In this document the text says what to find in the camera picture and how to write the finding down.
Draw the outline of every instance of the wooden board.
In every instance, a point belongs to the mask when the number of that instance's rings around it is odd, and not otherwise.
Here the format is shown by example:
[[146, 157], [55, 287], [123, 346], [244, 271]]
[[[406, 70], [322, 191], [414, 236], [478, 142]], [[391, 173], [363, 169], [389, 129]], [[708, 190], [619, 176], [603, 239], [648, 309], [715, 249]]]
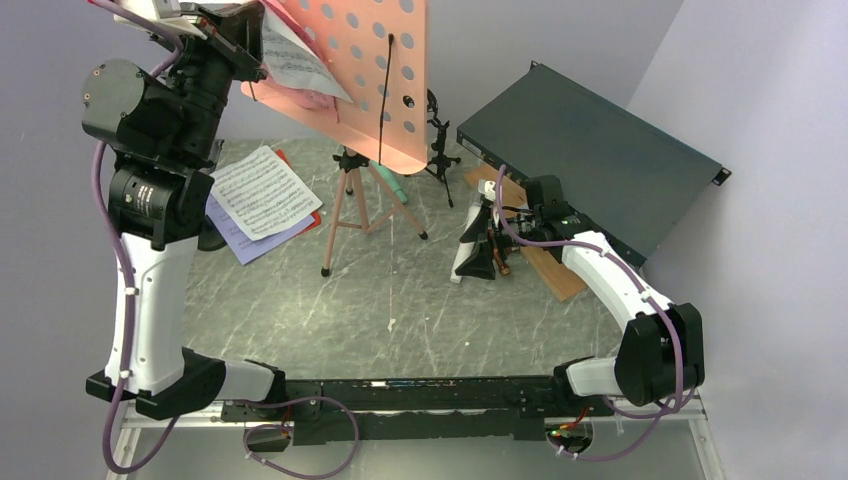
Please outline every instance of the wooden board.
[[[465, 173], [465, 181], [473, 189], [477, 189], [477, 183], [482, 180], [495, 180], [497, 171], [489, 165], [481, 165]], [[504, 180], [503, 186], [504, 205], [520, 206], [527, 203], [527, 195], [524, 189], [519, 187], [510, 179]], [[513, 212], [506, 212], [507, 217], [514, 216]], [[563, 302], [586, 289], [586, 283], [565, 265], [554, 260], [554, 257], [536, 247], [522, 247], [521, 253], [536, 269], [542, 280], [551, 289], [557, 300]]]

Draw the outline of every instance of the cable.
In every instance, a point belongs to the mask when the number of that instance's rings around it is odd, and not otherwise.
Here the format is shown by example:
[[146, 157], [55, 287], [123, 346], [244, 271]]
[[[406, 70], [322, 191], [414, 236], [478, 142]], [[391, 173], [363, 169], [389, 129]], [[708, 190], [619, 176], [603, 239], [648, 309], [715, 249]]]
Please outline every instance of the cable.
[[[88, 3], [96, 5], [106, 11], [109, 11], [119, 17], [123, 17], [140, 27], [153, 32], [156, 35], [164, 38], [172, 45], [174, 45], [174, 51], [171, 52], [170, 55], [159, 65], [157, 65], [151, 72], [150, 75], [154, 78], [158, 77], [159, 74], [168, 69], [171, 65], [176, 62], [177, 58], [179, 58], [180, 54], [184, 49], [184, 45], [182, 40], [177, 35], [174, 35], [170, 31], [161, 28], [155, 25], [153, 22], [136, 15], [118, 5], [115, 5], [109, 0], [87, 0]], [[100, 187], [100, 171], [103, 165], [103, 154], [106, 151], [106, 144], [104, 142], [98, 142], [97, 147], [94, 150], [94, 161], [91, 167], [91, 189], [94, 194], [94, 200], [97, 204], [98, 211], [100, 212], [100, 216], [103, 218], [103, 223], [106, 226], [107, 233], [109, 235], [109, 241], [112, 244], [112, 250], [115, 252], [115, 256], [118, 258], [118, 263], [121, 265], [122, 275], [124, 277], [124, 286], [128, 289], [135, 288], [135, 280], [133, 279], [132, 274], [132, 262], [130, 261], [129, 254], [127, 254], [124, 245], [121, 243], [121, 238], [118, 235], [118, 232], [115, 230], [115, 227], [112, 225], [112, 221], [109, 219], [109, 213], [106, 210], [106, 202], [103, 201], [103, 193], [101, 192]], [[135, 333], [135, 295], [126, 295], [124, 297], [124, 338], [121, 344], [121, 361], [120, 361], [120, 370], [122, 372], [128, 371], [130, 366], [130, 356], [132, 354], [132, 346], [133, 346], [133, 334]], [[153, 446], [153, 449], [147, 454], [146, 457], [141, 459], [135, 465], [130, 465], [128, 467], [123, 467], [118, 465], [115, 461], [114, 453], [112, 452], [112, 429], [115, 424], [115, 419], [118, 416], [118, 407], [121, 403], [121, 397], [124, 393], [124, 388], [126, 387], [127, 379], [119, 378], [117, 385], [115, 385], [115, 393], [112, 395], [112, 400], [109, 406], [109, 413], [106, 416], [106, 425], [103, 428], [103, 436], [101, 441], [101, 448], [103, 450], [103, 458], [106, 461], [106, 465], [109, 467], [109, 470], [120, 474], [120, 475], [129, 475], [141, 467], [147, 465], [147, 463], [159, 452], [159, 449], [162, 448], [162, 445], [165, 443], [165, 440], [168, 438], [168, 435], [173, 430], [174, 425], [177, 423], [177, 419], [179, 417], [174, 417], [171, 419], [168, 426], [165, 428], [165, 431], [162, 433], [162, 436]]]
[[377, 145], [377, 165], [383, 164], [383, 123], [386, 115], [386, 97], [389, 96], [389, 69], [392, 67], [392, 45], [395, 43], [395, 34], [389, 34], [389, 58], [386, 60], [386, 80], [383, 82], [383, 105], [380, 107], [380, 141]]
[[[534, 241], [530, 241], [530, 240], [526, 240], [524, 238], [521, 238], [512, 229], [512, 227], [509, 225], [509, 222], [507, 222], [507, 219], [506, 219], [506, 215], [504, 214], [504, 209], [503, 209], [503, 204], [502, 204], [503, 203], [502, 186], [503, 186], [503, 178], [504, 178], [505, 173], [506, 173], [506, 165], [501, 165], [501, 167], [498, 169], [497, 180], [495, 181], [495, 209], [497, 210], [498, 216], [500, 217], [500, 223], [501, 223], [501, 226], [503, 227], [503, 230], [510, 237], [512, 237], [512, 239], [516, 243], [518, 243], [520, 245], [526, 245], [526, 246], [531, 246], [531, 247], [542, 247], [542, 248], [564, 247], [564, 246], [574, 246], [574, 247], [587, 248], [587, 249], [595, 251], [595, 252], [597, 252], [601, 255], [604, 255], [605, 258], [609, 259], [610, 261], [615, 263], [616, 266], [621, 268], [621, 270], [627, 275], [627, 277], [636, 286], [636, 290], [639, 293], [643, 293], [646, 290], [645, 286], [642, 284], [642, 281], [639, 279], [639, 277], [636, 276], [636, 274], [633, 272], [633, 270], [631, 270], [627, 266], [627, 264], [624, 263], [623, 260], [621, 260], [620, 258], [618, 258], [618, 256], [611, 254], [611, 253], [604, 254], [604, 250], [601, 247], [598, 247], [597, 245], [593, 245], [593, 244], [587, 243], [587, 242], [574, 241], [574, 240], [558, 240], [558, 241], [552, 241], [552, 242], [534, 242]], [[668, 415], [670, 413], [679, 412], [680, 409], [683, 408], [683, 405], [685, 405], [684, 400], [683, 400], [683, 351], [682, 351], [682, 348], [681, 348], [681, 345], [680, 345], [680, 337], [677, 334], [677, 330], [674, 328], [674, 324], [671, 322], [671, 319], [668, 317], [668, 314], [666, 314], [665, 311], [662, 308], [660, 308], [660, 306], [656, 302], [656, 300], [654, 300], [652, 297], [649, 296], [647, 298], [647, 302], [651, 306], [651, 308], [653, 308], [654, 311], [657, 312], [657, 314], [659, 315], [663, 324], [665, 325], [666, 329], [668, 330], [669, 336], [671, 337], [671, 345], [672, 345], [672, 349], [674, 351], [674, 380], [675, 380], [675, 392], [674, 392], [674, 397], [673, 397], [674, 406], [669, 408], [669, 405], [671, 404], [671, 401], [672, 401], [672, 398], [669, 398], [666, 401], [665, 404], [661, 404], [660, 412], [648, 415], [647, 418], [653, 417], [653, 419], [654, 419], [653, 422], [651, 422], [651, 425], [648, 426], [648, 428], [645, 430], [645, 432], [642, 434], [642, 436], [640, 436], [632, 445], [625, 448], [621, 452], [613, 454], [613, 455], [602, 456], [602, 457], [578, 457], [575, 454], [574, 458], [580, 458], [581, 460], [587, 460], [587, 461], [617, 460], [617, 459], [629, 454], [630, 452], [632, 452], [636, 448], [638, 448], [639, 445], [641, 445], [642, 442], [644, 442], [645, 439], [648, 438], [648, 435], [650, 435], [650, 433], [654, 430], [654, 428], [656, 428], [657, 423], [659, 422], [660, 418], [662, 418], [663, 416]], [[692, 398], [692, 396], [694, 395], [694, 391], [695, 391], [695, 389], [693, 388], [692, 391], [689, 393], [689, 396], [686, 398], [686, 402], [688, 402]], [[613, 407], [613, 409], [617, 413], [622, 413], [620, 410], [618, 410], [614, 407]]]
[[272, 404], [263, 404], [263, 403], [260, 403], [260, 402], [251, 402], [251, 401], [243, 401], [243, 400], [241, 402], [244, 403], [245, 405], [248, 405], [248, 406], [251, 406], [251, 407], [256, 407], [256, 408], [277, 409], [277, 408], [288, 407], [288, 406], [295, 405], [295, 404], [298, 404], [298, 403], [311, 402], [311, 401], [332, 403], [333, 405], [339, 407], [339, 409], [341, 409], [343, 412], [345, 412], [347, 417], [350, 419], [350, 423], [353, 425], [353, 447], [350, 449], [350, 454], [348, 454], [347, 458], [345, 458], [345, 460], [341, 463], [341, 465], [339, 465], [333, 471], [328, 472], [328, 473], [323, 473], [323, 474], [320, 474], [320, 475], [306, 475], [306, 474], [303, 474], [303, 473], [297, 473], [297, 472], [293, 472], [291, 470], [288, 470], [284, 467], [277, 465], [274, 462], [269, 462], [267, 459], [262, 458], [259, 455], [251, 452], [250, 446], [248, 445], [247, 441], [250, 438], [250, 435], [252, 435], [254, 432], [257, 432], [257, 431], [260, 431], [260, 430], [276, 430], [276, 429], [282, 429], [284, 431], [290, 431], [290, 428], [286, 427], [285, 425], [277, 425], [277, 424], [269, 424], [269, 423], [253, 427], [250, 430], [248, 430], [247, 433], [245, 433], [244, 441], [242, 442], [243, 445], [244, 445], [244, 451], [247, 452], [245, 459], [250, 458], [250, 459], [256, 460], [257, 462], [261, 463], [262, 465], [264, 465], [266, 467], [273, 468], [274, 470], [276, 470], [280, 473], [284, 473], [286, 475], [289, 475], [289, 476], [292, 476], [292, 477], [295, 477], [295, 478], [301, 478], [301, 479], [304, 479], [304, 480], [323, 480], [325, 478], [330, 478], [330, 477], [338, 474], [339, 472], [341, 472], [345, 468], [347, 468], [347, 466], [350, 465], [350, 462], [352, 462], [353, 458], [356, 456], [356, 452], [359, 450], [359, 425], [356, 423], [356, 417], [353, 415], [353, 412], [351, 412], [346, 406], [344, 406], [338, 400], [335, 400], [335, 399], [332, 399], [332, 398], [329, 398], [329, 397], [315, 396], [315, 397], [303, 397], [303, 398], [298, 398], [296, 400], [289, 400], [288, 402], [272, 403]]

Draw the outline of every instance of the gray marble surface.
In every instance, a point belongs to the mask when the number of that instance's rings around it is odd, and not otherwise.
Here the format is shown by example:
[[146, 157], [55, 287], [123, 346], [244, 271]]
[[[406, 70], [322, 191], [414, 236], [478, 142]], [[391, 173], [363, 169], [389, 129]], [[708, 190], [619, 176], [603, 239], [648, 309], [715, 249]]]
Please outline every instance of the gray marble surface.
[[[426, 173], [399, 180], [410, 211], [429, 233], [396, 215], [370, 235], [340, 228], [332, 276], [320, 274], [338, 185], [327, 139], [226, 142], [220, 165], [260, 145], [282, 149], [324, 202], [323, 223], [241, 266], [225, 248], [198, 252], [184, 324], [186, 345], [224, 359], [276, 365], [289, 378], [374, 378], [547, 374], [570, 359], [613, 354], [620, 333], [589, 291], [558, 302], [521, 255], [496, 281], [448, 280], [472, 191], [462, 172], [478, 160], [456, 143], [463, 162], [448, 171], [456, 208]], [[391, 207], [362, 171], [371, 219]], [[358, 223], [353, 197], [343, 221]]]

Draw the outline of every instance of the sheet music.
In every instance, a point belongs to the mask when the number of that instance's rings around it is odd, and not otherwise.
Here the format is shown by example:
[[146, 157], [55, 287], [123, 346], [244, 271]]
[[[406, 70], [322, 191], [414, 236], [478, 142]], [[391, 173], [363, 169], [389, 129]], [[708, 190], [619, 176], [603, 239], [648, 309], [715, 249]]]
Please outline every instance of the sheet music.
[[212, 176], [212, 196], [253, 241], [287, 230], [321, 207], [321, 200], [268, 146]]
[[266, 10], [262, 25], [262, 61], [271, 78], [289, 88], [314, 90], [351, 101], [350, 95], [315, 53], [280, 20]]

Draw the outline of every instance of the pink music stand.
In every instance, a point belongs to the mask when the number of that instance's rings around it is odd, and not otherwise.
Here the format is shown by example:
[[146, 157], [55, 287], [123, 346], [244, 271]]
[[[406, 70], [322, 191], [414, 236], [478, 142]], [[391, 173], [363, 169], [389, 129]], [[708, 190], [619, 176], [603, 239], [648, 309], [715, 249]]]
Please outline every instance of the pink music stand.
[[395, 36], [383, 126], [382, 164], [411, 174], [427, 166], [427, 2], [425, 0], [284, 0], [286, 11], [314, 33], [329, 70], [353, 99], [331, 110], [296, 105], [272, 80], [242, 92], [340, 144], [377, 160], [381, 85], [389, 33]]

